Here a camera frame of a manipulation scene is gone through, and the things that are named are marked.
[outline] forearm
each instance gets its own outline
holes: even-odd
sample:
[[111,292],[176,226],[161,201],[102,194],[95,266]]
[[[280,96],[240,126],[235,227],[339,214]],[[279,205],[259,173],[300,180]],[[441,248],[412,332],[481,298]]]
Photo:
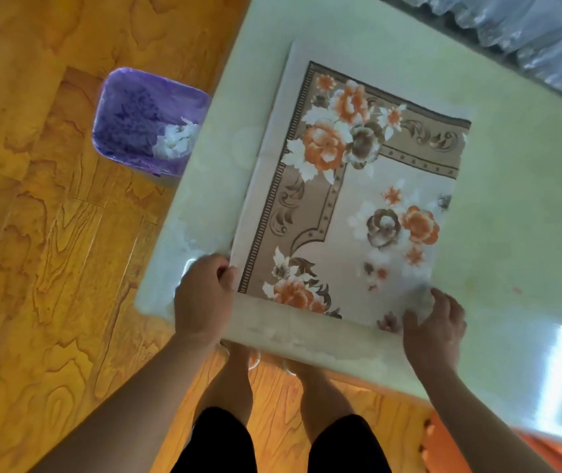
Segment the forearm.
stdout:
[[432,405],[474,473],[554,473],[450,368],[421,374]]
[[189,385],[211,348],[174,336],[32,472],[149,471]]

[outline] leg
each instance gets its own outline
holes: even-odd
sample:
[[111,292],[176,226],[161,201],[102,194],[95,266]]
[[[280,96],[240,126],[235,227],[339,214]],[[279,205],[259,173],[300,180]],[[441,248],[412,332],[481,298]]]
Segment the leg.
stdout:
[[225,345],[229,359],[202,394],[191,435],[172,473],[257,471],[253,440],[246,429],[253,409],[248,380],[250,349],[230,342]]
[[301,415],[312,448],[308,473],[391,473],[371,427],[322,370],[293,361],[286,365],[303,385]]
[[202,394],[193,414],[193,423],[207,408],[220,407],[246,426],[253,410],[253,390],[248,380],[251,351],[244,345],[222,343],[229,350],[229,359]]
[[313,444],[325,428],[354,414],[354,409],[321,369],[292,360],[286,360],[286,364],[303,385],[301,416],[309,442]]

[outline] person's left arm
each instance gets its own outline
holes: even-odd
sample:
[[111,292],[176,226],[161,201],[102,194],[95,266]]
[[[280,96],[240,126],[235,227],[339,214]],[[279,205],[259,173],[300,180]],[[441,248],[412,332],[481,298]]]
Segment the person's left arm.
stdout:
[[220,255],[195,262],[176,290],[176,333],[165,348],[31,472],[149,471],[189,385],[228,325],[234,277]]

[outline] bare leg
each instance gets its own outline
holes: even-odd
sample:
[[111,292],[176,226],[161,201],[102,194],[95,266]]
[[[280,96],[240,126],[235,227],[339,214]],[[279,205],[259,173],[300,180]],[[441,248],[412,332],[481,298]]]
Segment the bare leg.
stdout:
[[222,343],[230,352],[229,359],[202,394],[193,422],[206,408],[220,407],[246,426],[253,410],[253,390],[248,380],[250,349],[232,342]]
[[293,360],[286,360],[286,365],[303,385],[301,416],[310,443],[333,422],[354,413],[349,400],[321,369]]

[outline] white tissue paper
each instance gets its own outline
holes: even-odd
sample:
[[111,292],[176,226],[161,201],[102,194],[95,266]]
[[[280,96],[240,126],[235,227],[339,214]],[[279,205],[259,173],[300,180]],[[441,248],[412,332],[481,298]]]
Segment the white tissue paper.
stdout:
[[198,139],[200,126],[189,119],[182,118],[184,126],[168,124],[165,135],[157,136],[152,146],[152,154],[158,159],[178,159],[191,152]]

